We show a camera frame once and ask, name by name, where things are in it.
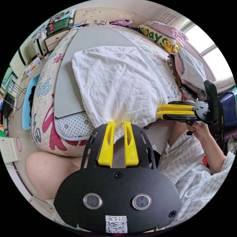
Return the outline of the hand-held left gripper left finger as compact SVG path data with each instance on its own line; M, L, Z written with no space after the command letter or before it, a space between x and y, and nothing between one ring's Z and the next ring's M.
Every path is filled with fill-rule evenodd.
M114 121L107 123L98 157L98 164L100 166L107 166L112 168L113 152L114 152L114 128L115 128Z

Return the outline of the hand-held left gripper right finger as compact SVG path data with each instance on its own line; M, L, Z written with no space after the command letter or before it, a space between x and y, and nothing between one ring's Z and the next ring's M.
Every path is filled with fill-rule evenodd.
M138 166L139 159L131 122L124 122L125 167Z

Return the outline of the person's right hand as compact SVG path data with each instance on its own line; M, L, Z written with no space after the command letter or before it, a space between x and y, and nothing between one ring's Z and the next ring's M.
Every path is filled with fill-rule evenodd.
M207 141L211 137L208 125L202 121L195 121L191 126L191 130L200 142Z

